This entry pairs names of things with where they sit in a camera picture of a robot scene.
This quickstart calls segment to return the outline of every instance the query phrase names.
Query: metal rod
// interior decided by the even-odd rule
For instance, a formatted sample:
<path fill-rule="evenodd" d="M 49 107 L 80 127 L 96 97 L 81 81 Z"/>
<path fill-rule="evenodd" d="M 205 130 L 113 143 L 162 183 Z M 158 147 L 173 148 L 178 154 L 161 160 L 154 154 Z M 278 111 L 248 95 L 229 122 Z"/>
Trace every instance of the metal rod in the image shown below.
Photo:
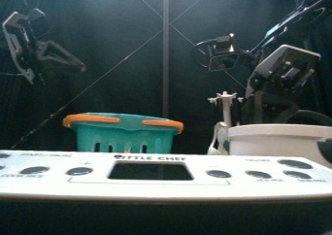
<path fill-rule="evenodd" d="M 169 0 L 164 0 L 164 72 L 162 72 L 162 117 L 168 117 L 168 70 L 169 70 Z"/>

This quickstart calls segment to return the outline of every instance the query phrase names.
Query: control panel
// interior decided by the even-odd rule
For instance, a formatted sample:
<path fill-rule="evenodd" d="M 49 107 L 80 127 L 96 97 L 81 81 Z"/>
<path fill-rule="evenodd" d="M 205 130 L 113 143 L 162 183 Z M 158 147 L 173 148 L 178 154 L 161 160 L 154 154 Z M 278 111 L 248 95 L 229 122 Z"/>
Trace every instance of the control panel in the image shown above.
<path fill-rule="evenodd" d="M 300 157 L 0 151 L 0 198 L 330 199 L 332 170 Z"/>

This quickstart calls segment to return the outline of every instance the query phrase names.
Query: teal basket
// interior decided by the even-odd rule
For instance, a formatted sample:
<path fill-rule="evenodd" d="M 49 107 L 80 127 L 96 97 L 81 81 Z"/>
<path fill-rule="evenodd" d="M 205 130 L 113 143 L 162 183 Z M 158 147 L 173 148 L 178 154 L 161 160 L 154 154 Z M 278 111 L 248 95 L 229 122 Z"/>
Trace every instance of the teal basket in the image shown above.
<path fill-rule="evenodd" d="M 169 153 L 182 123 L 160 117 L 86 113 L 64 118 L 76 132 L 77 151 Z"/>

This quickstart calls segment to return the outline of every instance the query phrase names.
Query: black backdrop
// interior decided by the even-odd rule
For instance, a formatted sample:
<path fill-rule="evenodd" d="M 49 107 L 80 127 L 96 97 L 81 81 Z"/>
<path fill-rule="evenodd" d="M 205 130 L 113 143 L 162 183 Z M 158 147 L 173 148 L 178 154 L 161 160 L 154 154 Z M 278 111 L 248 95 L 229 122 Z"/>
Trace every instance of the black backdrop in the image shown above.
<path fill-rule="evenodd" d="M 13 11 L 25 12 L 22 0 L 0 1 L 1 22 Z M 106 112 L 181 121 L 184 132 L 174 137 L 172 151 L 205 153 L 218 121 L 208 98 L 224 90 L 242 96 L 249 73 L 240 69 L 209 72 L 192 59 L 193 45 L 233 33 L 240 47 L 249 50 L 296 7 L 294 0 L 26 2 L 49 21 L 38 39 L 58 43 L 88 69 L 81 74 L 58 72 L 44 86 L 1 75 L 1 149 L 17 144 L 16 150 L 46 151 L 74 151 L 74 134 L 61 125 L 66 115 Z M 314 49 L 325 56 L 317 92 L 330 99 L 328 21 L 312 37 Z M 0 46 L 0 71 L 14 74 L 2 34 Z M 301 105 L 330 114 L 329 104 L 322 106 L 312 98 L 306 96 Z"/>

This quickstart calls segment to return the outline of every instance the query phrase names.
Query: basket handle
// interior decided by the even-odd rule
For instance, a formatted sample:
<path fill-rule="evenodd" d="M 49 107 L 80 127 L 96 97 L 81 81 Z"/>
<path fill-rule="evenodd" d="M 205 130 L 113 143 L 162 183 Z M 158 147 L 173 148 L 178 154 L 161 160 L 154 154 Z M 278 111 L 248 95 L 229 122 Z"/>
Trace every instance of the basket handle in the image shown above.
<path fill-rule="evenodd" d="M 62 126 L 70 128 L 73 122 L 118 122 L 117 117 L 105 117 L 96 115 L 68 115 L 64 118 Z"/>
<path fill-rule="evenodd" d="M 145 119 L 141 121 L 144 125 L 156 125 L 156 126 L 166 126 L 166 127 L 173 127 L 178 130 L 178 133 L 182 131 L 182 123 L 178 121 L 172 121 L 172 120 L 152 120 L 152 119 Z"/>

